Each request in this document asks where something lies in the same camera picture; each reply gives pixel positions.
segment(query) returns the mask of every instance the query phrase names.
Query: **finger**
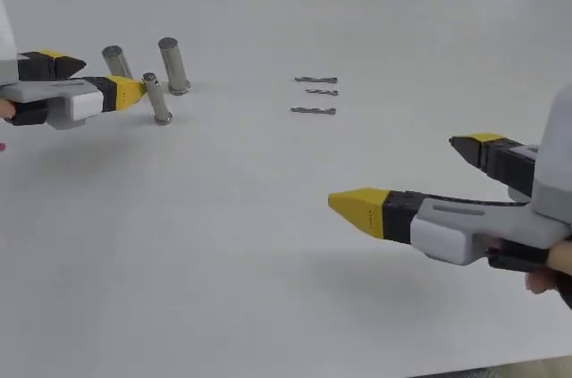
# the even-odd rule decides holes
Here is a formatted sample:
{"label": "finger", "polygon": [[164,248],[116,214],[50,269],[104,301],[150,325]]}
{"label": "finger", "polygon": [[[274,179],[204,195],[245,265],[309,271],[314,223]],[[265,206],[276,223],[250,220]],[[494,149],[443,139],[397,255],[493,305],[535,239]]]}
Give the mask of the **finger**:
{"label": "finger", "polygon": [[555,288],[554,273],[548,269],[539,269],[526,275],[526,288],[535,295]]}
{"label": "finger", "polygon": [[0,117],[3,119],[12,119],[16,115],[14,104],[5,99],[0,99]]}

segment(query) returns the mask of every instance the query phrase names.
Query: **white tabletop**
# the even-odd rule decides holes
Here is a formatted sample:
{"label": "white tabletop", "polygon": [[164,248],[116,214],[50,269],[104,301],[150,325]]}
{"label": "white tabletop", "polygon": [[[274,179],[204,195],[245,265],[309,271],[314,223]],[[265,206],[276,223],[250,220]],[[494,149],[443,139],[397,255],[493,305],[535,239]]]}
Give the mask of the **white tabletop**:
{"label": "white tabletop", "polygon": [[541,137],[572,76],[570,2],[5,0],[22,52],[106,75],[117,44],[164,78],[173,36],[194,87],[164,128],[147,101],[76,130],[2,127],[0,374],[400,378],[572,354],[556,294],[327,206],[366,186],[506,199],[447,139]]}

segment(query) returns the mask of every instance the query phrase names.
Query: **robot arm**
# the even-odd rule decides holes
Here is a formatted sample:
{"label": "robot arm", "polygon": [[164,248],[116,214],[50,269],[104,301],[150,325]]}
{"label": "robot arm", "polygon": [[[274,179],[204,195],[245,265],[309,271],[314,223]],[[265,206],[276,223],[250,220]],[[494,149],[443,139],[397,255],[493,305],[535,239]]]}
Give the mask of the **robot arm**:
{"label": "robot arm", "polygon": [[16,53],[12,28],[0,0],[0,98],[13,103],[12,125],[47,123],[75,128],[101,113],[124,110],[146,93],[142,81],[118,76],[70,79],[86,63],[49,50]]}
{"label": "robot arm", "polygon": [[[495,134],[450,139],[463,158],[524,201],[479,202],[418,192],[358,189],[329,196],[330,207],[378,239],[409,244],[454,265],[486,257],[494,268],[531,272],[572,230],[572,87],[554,100],[539,147]],[[488,239],[500,240],[491,248]],[[559,280],[572,281],[560,275]],[[562,285],[560,294],[569,290]],[[565,298],[572,307],[572,298]]]}

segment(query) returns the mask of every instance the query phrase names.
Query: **black stripe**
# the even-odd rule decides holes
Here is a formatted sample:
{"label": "black stripe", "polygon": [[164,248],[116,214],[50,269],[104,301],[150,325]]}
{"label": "black stripe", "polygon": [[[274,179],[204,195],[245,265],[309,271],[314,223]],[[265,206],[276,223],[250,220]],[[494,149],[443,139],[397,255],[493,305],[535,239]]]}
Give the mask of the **black stripe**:
{"label": "black stripe", "polygon": [[511,150],[519,146],[522,144],[511,139],[485,142],[481,170],[493,180],[531,197],[535,161]]}
{"label": "black stripe", "polygon": [[107,77],[82,77],[104,94],[104,110],[105,112],[114,112],[117,106],[117,83]]}
{"label": "black stripe", "polygon": [[55,60],[40,52],[21,54],[25,59],[18,60],[18,73],[21,81],[55,80]]}

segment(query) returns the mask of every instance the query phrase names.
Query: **metal pin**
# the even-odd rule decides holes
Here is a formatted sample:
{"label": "metal pin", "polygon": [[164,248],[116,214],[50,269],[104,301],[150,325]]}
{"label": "metal pin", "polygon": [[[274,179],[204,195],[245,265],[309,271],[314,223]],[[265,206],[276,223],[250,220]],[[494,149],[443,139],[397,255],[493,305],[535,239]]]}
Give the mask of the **metal pin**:
{"label": "metal pin", "polygon": [[119,46],[108,46],[102,50],[101,54],[103,55],[105,63],[107,63],[107,67],[109,68],[109,72],[111,72],[112,76],[121,76],[133,79],[133,75],[131,74],[131,69],[127,64],[127,59],[125,58],[123,49]]}
{"label": "metal pin", "polygon": [[292,107],[290,111],[294,113],[329,114],[330,116],[334,116],[336,114],[335,108]]}
{"label": "metal pin", "polygon": [[164,68],[169,78],[169,92],[173,95],[185,95],[190,90],[190,82],[182,63],[179,43],[176,39],[166,37],[159,40],[159,49],[163,58]]}
{"label": "metal pin", "polygon": [[163,90],[159,85],[159,80],[154,73],[146,72],[143,74],[143,83],[145,83],[149,101],[151,101],[155,112],[155,123],[161,126],[168,125],[172,121],[172,114],[164,102]]}
{"label": "metal pin", "polygon": [[294,80],[307,83],[338,83],[337,77],[296,77]]}
{"label": "metal pin", "polygon": [[339,90],[328,90],[328,89],[305,89],[308,94],[320,94],[320,95],[331,95],[336,97],[340,94]]}

